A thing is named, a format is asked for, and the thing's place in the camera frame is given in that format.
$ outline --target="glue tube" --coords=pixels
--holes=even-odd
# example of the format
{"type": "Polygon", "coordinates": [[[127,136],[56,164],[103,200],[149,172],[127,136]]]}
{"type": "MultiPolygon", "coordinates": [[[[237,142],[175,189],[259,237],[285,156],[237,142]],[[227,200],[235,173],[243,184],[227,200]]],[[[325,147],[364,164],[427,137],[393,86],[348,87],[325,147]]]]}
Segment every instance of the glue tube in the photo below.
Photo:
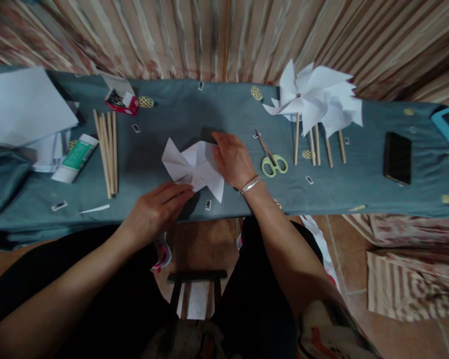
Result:
{"type": "Polygon", "coordinates": [[[75,147],[73,147],[68,156],[62,161],[51,179],[59,182],[72,183],[90,158],[97,144],[97,139],[89,135],[81,135],[75,147]]]}

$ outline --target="human hand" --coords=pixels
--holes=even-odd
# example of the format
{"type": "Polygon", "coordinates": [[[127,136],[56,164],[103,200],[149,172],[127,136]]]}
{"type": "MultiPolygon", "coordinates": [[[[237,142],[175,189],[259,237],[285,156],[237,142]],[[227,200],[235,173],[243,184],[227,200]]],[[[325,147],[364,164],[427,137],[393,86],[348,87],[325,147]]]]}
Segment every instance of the human hand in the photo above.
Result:
{"type": "Polygon", "coordinates": [[[213,147],[218,170],[226,183],[239,190],[256,177],[251,156],[241,140],[231,134],[213,132],[218,147],[213,147]]]}
{"type": "Polygon", "coordinates": [[[194,194],[189,184],[162,184],[138,198],[114,237],[133,251],[140,250],[176,221],[185,203],[194,194]]]}

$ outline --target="green scissors handle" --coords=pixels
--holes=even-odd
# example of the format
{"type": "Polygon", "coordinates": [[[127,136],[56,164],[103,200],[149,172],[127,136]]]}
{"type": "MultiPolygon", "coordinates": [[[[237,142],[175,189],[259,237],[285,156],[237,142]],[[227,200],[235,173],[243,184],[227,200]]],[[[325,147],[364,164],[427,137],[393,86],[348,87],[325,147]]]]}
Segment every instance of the green scissors handle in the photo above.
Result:
{"type": "Polygon", "coordinates": [[[268,156],[265,156],[261,161],[261,170],[266,176],[272,178],[276,176],[276,172],[279,172],[281,174],[288,172],[288,162],[286,162],[283,157],[281,157],[280,155],[273,155],[273,159],[276,165],[274,165],[273,161],[268,156]],[[268,173],[269,171],[266,171],[264,169],[264,165],[269,165],[269,167],[271,168],[271,173],[268,173]]]}

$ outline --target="scissors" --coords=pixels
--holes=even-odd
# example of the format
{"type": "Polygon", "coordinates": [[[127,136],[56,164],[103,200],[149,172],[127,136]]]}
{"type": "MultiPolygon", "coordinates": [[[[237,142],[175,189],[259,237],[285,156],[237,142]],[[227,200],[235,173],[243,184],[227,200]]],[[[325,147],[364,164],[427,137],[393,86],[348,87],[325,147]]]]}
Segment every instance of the scissors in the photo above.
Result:
{"type": "Polygon", "coordinates": [[[279,172],[281,174],[288,172],[288,162],[286,162],[286,160],[280,155],[273,155],[273,153],[268,149],[266,143],[264,143],[263,138],[261,137],[261,134],[258,132],[258,130],[256,130],[256,135],[258,136],[265,153],[265,156],[261,161],[261,170],[263,171],[263,173],[266,176],[272,178],[276,176],[276,172],[279,172]],[[283,162],[283,168],[281,168],[278,161],[283,162]],[[271,168],[270,174],[264,170],[264,165],[269,165],[269,167],[271,168]]]}

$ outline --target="stool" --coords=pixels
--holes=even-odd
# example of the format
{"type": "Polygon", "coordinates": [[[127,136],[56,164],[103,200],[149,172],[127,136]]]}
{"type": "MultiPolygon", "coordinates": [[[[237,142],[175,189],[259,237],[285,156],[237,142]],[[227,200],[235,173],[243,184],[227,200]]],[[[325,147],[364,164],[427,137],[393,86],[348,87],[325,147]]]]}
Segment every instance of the stool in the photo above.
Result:
{"type": "Polygon", "coordinates": [[[168,276],[168,283],[174,283],[173,293],[171,295],[170,305],[178,310],[178,301],[180,300],[181,285],[189,282],[211,282],[214,287],[215,311],[218,310],[221,302],[221,280],[228,278],[226,270],[211,270],[199,272],[181,272],[173,273],[168,276]]]}

